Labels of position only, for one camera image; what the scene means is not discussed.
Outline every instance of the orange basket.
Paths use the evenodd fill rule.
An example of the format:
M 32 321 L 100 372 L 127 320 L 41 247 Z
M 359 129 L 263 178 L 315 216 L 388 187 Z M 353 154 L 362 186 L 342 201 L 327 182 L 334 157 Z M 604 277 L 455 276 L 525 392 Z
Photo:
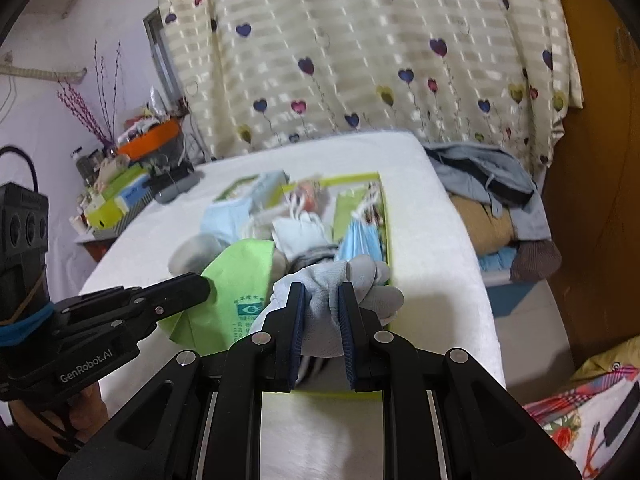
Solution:
M 154 126 L 146 134 L 118 148 L 118 154 L 129 155 L 131 160 L 139 160 L 145 155 L 154 152 L 169 140 L 177 137 L 179 133 L 180 124 L 178 121 L 169 119 L 165 123 Z

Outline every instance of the curtain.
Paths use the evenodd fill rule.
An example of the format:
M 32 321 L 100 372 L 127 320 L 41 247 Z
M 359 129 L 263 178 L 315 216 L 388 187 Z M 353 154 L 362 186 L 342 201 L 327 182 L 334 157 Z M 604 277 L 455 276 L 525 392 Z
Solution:
M 220 158 L 402 128 L 551 164 L 582 91 L 560 0 L 158 0 Z

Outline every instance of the blue gripper pad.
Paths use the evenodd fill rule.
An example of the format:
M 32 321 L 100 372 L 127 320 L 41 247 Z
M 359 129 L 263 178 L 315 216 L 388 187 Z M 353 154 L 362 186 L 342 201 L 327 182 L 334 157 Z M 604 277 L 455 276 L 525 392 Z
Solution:
M 340 337 L 342 338 L 342 351 L 344 352 L 344 368 L 347 372 L 347 379 L 353 389 L 355 387 L 355 347 L 353 345 L 353 335 L 351 333 L 351 323 L 347 311 L 346 298 L 343 288 L 338 288 L 338 321 L 340 322 Z
M 302 335 L 305 329 L 305 309 L 308 304 L 305 286 L 300 283 L 300 294 L 296 305 L 296 320 L 293 325 L 289 353 L 289 387 L 293 389 L 300 370 L 300 353 L 302 352 Z

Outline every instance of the pink heart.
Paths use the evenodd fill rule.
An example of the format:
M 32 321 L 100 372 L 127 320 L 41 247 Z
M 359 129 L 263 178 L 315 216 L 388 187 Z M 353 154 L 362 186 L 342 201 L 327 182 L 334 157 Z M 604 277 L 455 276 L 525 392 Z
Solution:
M 292 101 L 291 109 L 298 115 L 302 115 L 306 112 L 306 103 L 304 101 Z

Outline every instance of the black belt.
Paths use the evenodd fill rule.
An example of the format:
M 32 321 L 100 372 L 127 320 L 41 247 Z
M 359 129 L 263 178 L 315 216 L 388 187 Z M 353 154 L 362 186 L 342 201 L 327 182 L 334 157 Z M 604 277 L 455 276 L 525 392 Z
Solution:
M 430 150 L 429 148 L 425 148 L 424 151 L 431 158 L 440 161 L 442 164 L 455 168 L 456 170 L 464 171 L 465 173 L 471 175 L 474 179 L 480 182 L 480 184 L 482 184 L 482 186 L 487 191 L 490 191 L 498 199 L 499 202 L 503 203 L 504 205 L 524 206 L 529 203 L 529 200 L 531 200 L 531 197 L 533 196 L 533 191 L 526 193 L 524 191 L 513 189 L 495 179 L 489 182 L 489 176 L 468 158 L 449 158 L 443 156 L 435 150 Z

